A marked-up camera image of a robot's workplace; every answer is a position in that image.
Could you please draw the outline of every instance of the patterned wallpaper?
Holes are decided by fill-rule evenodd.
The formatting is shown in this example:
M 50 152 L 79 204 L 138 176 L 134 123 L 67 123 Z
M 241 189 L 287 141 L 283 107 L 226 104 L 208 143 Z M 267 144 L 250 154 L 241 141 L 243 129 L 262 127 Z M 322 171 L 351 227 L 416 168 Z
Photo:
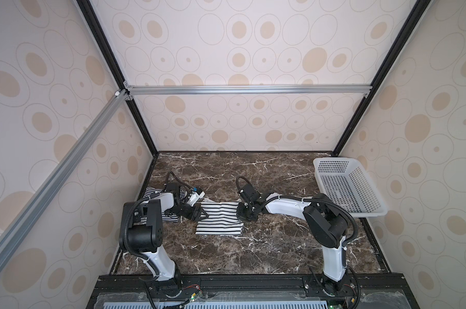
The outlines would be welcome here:
M 0 1 L 0 235 L 115 92 L 69 0 Z
M 466 309 L 466 1 L 428 11 L 342 156 L 387 201 L 372 227 L 422 309 Z
M 366 83 L 415 0 L 93 0 L 129 84 Z
M 114 92 L 69 0 L 0 1 L 0 236 Z M 0 308 L 85 308 L 149 161 L 119 108 L 0 274 Z
M 159 150 L 333 150 L 361 93 L 136 96 Z
M 93 1 L 129 84 L 369 83 L 414 0 Z M 333 150 L 362 95 L 139 96 L 159 150 Z
M 0 273 L 0 308 L 85 308 L 118 247 L 150 153 L 120 107 Z

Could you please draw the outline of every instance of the white plastic basket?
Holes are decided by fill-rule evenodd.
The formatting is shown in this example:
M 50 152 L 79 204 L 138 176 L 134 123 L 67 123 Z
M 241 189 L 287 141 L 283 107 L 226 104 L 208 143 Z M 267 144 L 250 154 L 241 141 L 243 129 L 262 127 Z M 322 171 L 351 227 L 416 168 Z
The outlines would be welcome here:
M 353 217 L 384 216 L 387 207 L 376 185 L 358 160 L 318 158 L 314 160 L 319 189 Z

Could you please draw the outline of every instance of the marble tabletop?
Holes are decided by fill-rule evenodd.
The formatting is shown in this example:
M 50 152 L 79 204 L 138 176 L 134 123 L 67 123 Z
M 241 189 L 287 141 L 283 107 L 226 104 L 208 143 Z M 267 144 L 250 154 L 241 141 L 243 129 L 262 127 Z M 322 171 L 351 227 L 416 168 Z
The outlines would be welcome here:
M 329 153 L 160 153 L 148 186 L 161 188 L 172 170 L 206 197 L 224 202 L 238 199 L 235 178 L 248 178 L 260 192 L 312 196 L 319 191 L 313 160 Z M 347 263 L 359 273 L 380 272 L 372 246 L 360 223 L 356 240 L 348 245 Z M 282 214 L 264 214 L 245 222 L 240 236 L 196 235 L 197 223 L 186 219 L 164 222 L 163 246 L 183 274 L 321 273 L 322 248 L 306 222 Z M 149 274 L 127 253 L 116 274 Z

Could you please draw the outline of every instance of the black cable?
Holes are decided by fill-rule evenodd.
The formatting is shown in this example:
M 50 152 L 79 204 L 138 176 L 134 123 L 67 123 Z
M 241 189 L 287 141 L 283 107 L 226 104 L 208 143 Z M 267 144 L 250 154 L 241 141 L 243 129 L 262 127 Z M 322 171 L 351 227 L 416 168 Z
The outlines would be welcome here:
M 168 184 L 168 180 L 169 180 L 170 175 L 172 175 L 174 177 L 174 180 L 176 180 L 177 183 L 187 187 L 189 190 L 192 189 L 192 187 L 190 185 L 188 185 L 187 183 L 183 182 L 178 177 L 176 177 L 176 175 L 172 171 L 169 171 L 168 174 L 166 175 L 166 180 L 164 181 L 164 188 L 166 188 L 166 185 Z
M 131 224 L 132 218 L 134 216 L 135 209 L 137 209 L 137 207 L 142 202 L 148 201 L 149 199 L 150 199 L 150 196 L 141 198 L 140 200 L 136 201 L 131 206 L 130 210 L 128 211 L 127 217 L 125 218 L 125 225 L 124 225 L 124 230 L 123 230 L 123 244 L 125 245 L 125 248 L 128 251 L 128 253 L 130 253 L 133 256 L 137 256 L 138 258 L 141 258 L 144 261 L 146 261 L 152 267 L 152 269 L 154 270 L 155 277 L 158 277 L 159 276 L 159 269 L 149 259 L 149 256 L 146 256 L 145 254 L 140 253 L 139 251 L 133 250 L 133 248 L 129 244 L 130 241 L 128 239 L 128 229 L 130 228 L 130 224 Z
M 145 289 L 145 294 L 147 295 L 147 299 L 150 302 L 150 306 L 152 307 L 152 309 L 157 309 L 156 304 L 154 303 L 154 301 L 152 300 L 152 297 L 150 296 L 149 287 L 145 283 L 143 284 L 143 287 Z
M 360 285 L 358 284 L 357 275 L 355 275 L 353 268 L 348 266 L 348 269 L 351 270 L 353 278 L 355 280 L 355 286 L 357 287 L 357 296 L 355 297 L 355 302 L 353 303 L 353 306 L 351 308 L 351 309 L 355 309 L 358 306 L 358 303 L 360 302 Z
M 238 176 L 236 179 L 235 179 L 235 183 L 236 183 L 236 188 L 238 189 L 238 191 L 240 192 L 242 189 L 240 188 L 240 184 L 238 183 L 238 180 L 239 179 L 243 179 L 246 183 L 248 184 L 251 184 L 247 178 L 243 177 L 243 176 Z
M 270 198 L 269 200 L 265 201 L 264 204 L 262 204 L 261 206 L 261 209 L 263 209 L 264 207 L 266 207 L 266 205 L 274 200 L 277 200 L 277 199 L 280 199 L 280 198 L 286 198 L 286 199 L 290 199 L 290 200 L 295 200 L 295 201 L 300 201 L 300 202 L 315 202 L 315 203 L 321 203 L 321 204 L 325 204 L 325 205 L 328 205 L 330 207 L 333 207 L 333 208 L 336 208 L 338 209 L 341 213 L 343 213 L 347 218 L 348 220 L 350 221 L 350 223 L 352 223 L 352 227 L 353 227 L 353 233 L 352 235 L 345 239 L 343 241 L 343 243 L 341 244 L 341 246 L 343 247 L 346 247 L 346 244 L 348 244 L 349 242 L 353 241 L 355 238 L 357 238 L 358 236 L 358 225 L 357 225 L 357 222 L 355 221 L 355 219 L 352 217 L 352 215 L 343 207 L 331 202 L 331 201 L 327 201 L 327 200 L 321 200 L 321 199 L 317 199 L 317 198 L 301 198 L 301 197 L 296 197 L 296 196 L 291 196 L 291 195 L 279 195 L 279 196 L 275 196 L 275 197 L 272 197 Z

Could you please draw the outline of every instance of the black frame edge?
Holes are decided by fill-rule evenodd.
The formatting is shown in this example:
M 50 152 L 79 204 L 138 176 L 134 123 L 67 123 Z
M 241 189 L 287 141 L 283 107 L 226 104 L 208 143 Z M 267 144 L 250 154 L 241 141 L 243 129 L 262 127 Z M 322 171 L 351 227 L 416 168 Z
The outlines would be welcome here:
M 386 273 L 391 273 L 392 272 L 391 268 L 389 267 L 389 264 L 386 261 L 384 254 L 382 253 L 378 240 L 376 239 L 376 237 L 374 236 L 374 233 L 372 232 L 369 221 L 367 220 L 367 218 L 360 218 L 360 222 L 362 223 L 362 226 L 364 227 L 365 234 L 367 235 L 367 239 L 369 240 L 369 243 L 372 246 L 372 250 L 374 251 L 376 260 L 378 260 L 379 267 L 381 268 L 381 270 L 385 271 Z
M 336 157 L 339 156 L 340 152 L 343 150 L 343 147 L 346 145 L 348 139 L 350 139 L 351 134 L 353 133 L 354 129 L 357 127 L 362 116 L 365 114 L 365 111 L 367 110 L 368 105 L 371 103 L 372 99 L 378 92 L 381 84 L 383 83 L 391 67 L 397 60 L 398 55 L 403 50 L 403 47 L 405 46 L 406 42 L 410 38 L 410 35 L 413 33 L 415 26 L 421 19 L 423 13 L 426 11 L 430 2 L 431 0 L 417 0 L 414 7 L 410 11 L 410 14 L 407 17 L 407 20 L 403 24 L 403 27 L 401 27 L 401 30 L 398 33 L 395 41 L 393 42 L 393 45 L 389 49 L 389 52 L 386 55 L 386 58 L 382 62 L 381 67 L 379 68 L 376 76 L 374 76 L 374 79 L 372 80 L 371 91 L 369 92 L 367 96 L 364 96 L 357 110 L 353 114 L 352 119 L 348 123 L 348 126 L 343 132 L 343 135 L 341 135 L 341 138 L 339 139 L 338 144 L 336 145 L 334 149 L 334 153 Z
M 304 151 L 304 150 L 290 150 L 290 151 L 270 151 L 270 150 L 161 150 L 159 153 L 327 153 L 330 157 L 334 157 L 332 150 L 328 151 Z
M 367 290 L 388 290 L 389 292 L 401 290 L 412 309 L 420 309 L 412 290 L 401 273 L 356 274 L 360 287 Z M 304 283 L 309 280 L 309 274 L 211 274 L 211 275 L 183 275 L 184 284 L 200 283 L 204 291 L 217 293 L 221 291 L 304 291 Z M 112 293 L 142 293 L 143 282 L 152 278 L 151 275 L 104 275 L 99 276 L 97 283 L 89 298 L 87 309 L 94 307 L 99 294 Z M 167 297 L 160 297 L 155 289 L 151 295 L 166 301 Z M 334 298 L 322 293 L 316 294 L 321 300 L 331 301 Z
M 94 36 L 95 41 L 97 42 L 97 46 L 99 46 L 102 56 L 106 60 L 106 63 L 111 70 L 116 84 L 118 85 L 119 89 L 125 89 L 128 94 L 129 92 L 125 87 L 125 77 L 123 76 L 123 73 L 120 69 L 120 66 L 118 65 L 118 61 L 116 60 L 109 42 L 106 39 L 106 35 L 104 34 L 101 24 L 95 15 L 92 4 L 89 0 L 77 0 L 77 4 L 88 24 L 88 27 L 90 28 L 90 31 L 92 32 L 92 35 Z M 157 155 L 157 148 L 154 144 L 154 141 L 152 140 L 149 130 L 143 121 L 143 117 L 138 110 L 137 104 L 131 96 L 129 97 L 130 100 L 127 100 L 127 106 L 130 109 L 131 115 L 135 119 L 137 127 L 140 130 L 145 143 L 149 147 L 152 156 L 155 156 Z

